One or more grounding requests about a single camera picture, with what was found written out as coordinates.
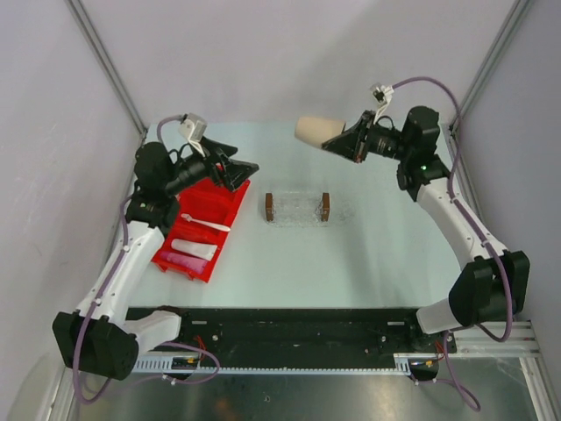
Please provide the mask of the beige plastic cup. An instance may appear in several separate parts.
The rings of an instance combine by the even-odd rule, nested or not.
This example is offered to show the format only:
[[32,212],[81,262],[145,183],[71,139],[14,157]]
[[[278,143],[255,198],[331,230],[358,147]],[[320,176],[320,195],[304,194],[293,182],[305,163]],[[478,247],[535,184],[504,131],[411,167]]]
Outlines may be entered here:
[[295,138],[315,148],[340,135],[346,126],[341,119],[302,116],[295,126]]

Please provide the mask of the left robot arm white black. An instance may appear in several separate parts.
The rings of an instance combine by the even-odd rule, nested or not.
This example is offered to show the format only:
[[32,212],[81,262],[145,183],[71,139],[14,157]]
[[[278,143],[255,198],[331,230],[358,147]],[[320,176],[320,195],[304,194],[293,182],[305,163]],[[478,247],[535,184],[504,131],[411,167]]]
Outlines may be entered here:
[[210,181],[234,192],[259,170],[256,163],[234,159],[237,151],[209,139],[187,157],[173,158],[160,142],[137,150],[134,190],[121,212],[123,237],[76,309],[58,313],[53,321],[61,357],[74,374],[122,381],[138,357],[155,347],[167,343],[181,351],[192,344],[193,328],[174,311],[127,320],[131,294],[172,230],[183,190]]

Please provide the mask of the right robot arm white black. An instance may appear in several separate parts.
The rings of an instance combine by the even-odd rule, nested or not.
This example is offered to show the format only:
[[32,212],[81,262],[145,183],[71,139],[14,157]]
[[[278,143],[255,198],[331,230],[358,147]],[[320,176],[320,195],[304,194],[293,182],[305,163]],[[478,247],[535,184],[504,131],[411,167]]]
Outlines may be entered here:
[[323,122],[320,149],[361,163],[370,153],[398,162],[399,188],[433,219],[454,252],[461,272],[448,296],[416,313],[404,330],[406,345],[424,352],[436,333],[490,321],[512,321],[525,304],[529,257],[512,252],[454,194],[451,171],[438,156],[439,115],[426,106],[412,108],[400,130],[380,125],[372,111],[352,127],[343,120]]

